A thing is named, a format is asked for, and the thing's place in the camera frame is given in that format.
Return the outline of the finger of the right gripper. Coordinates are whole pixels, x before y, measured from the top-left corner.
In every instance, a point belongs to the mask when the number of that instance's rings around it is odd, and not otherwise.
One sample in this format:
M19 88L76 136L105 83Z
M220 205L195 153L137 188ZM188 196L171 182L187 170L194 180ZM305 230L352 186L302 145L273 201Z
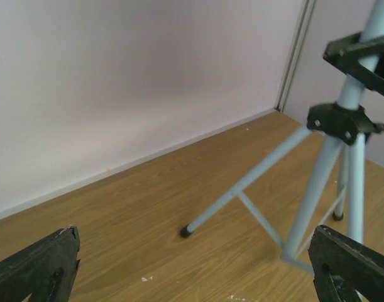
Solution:
M329 42L323 59L346 75L354 77L371 91L384 96L384 35L362 42L362 32ZM374 70L359 61L367 57L378 57Z

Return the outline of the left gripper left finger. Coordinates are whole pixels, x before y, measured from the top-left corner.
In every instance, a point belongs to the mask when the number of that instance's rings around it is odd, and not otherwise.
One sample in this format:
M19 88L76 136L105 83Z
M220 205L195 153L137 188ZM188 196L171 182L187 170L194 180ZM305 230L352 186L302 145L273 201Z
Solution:
M70 226L0 261L0 301L68 301L79 250L78 228Z

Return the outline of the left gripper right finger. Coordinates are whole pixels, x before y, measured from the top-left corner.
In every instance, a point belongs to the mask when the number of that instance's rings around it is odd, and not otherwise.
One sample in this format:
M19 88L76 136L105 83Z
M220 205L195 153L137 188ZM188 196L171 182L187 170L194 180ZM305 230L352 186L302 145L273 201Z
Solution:
M384 255L319 225L309 258L319 301L384 301Z

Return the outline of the light blue music stand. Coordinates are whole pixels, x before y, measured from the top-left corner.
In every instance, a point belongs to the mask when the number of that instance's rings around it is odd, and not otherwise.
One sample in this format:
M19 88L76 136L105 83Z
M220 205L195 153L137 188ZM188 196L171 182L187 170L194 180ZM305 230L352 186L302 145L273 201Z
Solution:
M360 40L365 42L382 35L384 35L384 1L376 1ZM374 70L378 57L374 55L361 59L359 62L368 69ZM335 163L339 163L337 197L329 208L328 214L335 220L342 220L344 205L349 204L348 235L353 240L362 242L365 147L372 134L384 132L384 124L372 122L361 106L363 93L367 90L365 85L350 75L344 75L346 79L337 101L312 106L309 109L306 124L293 132L198 218L185 225L180 230L180 236L189 237L223 206L232 199L238 198L282 249L282 259L303 271L312 272L312 266L300 261L299 255L309 241L305 237L305 232L331 171ZM277 231L247 197L245 189L315 131L323 133L325 139L288 238L282 240Z

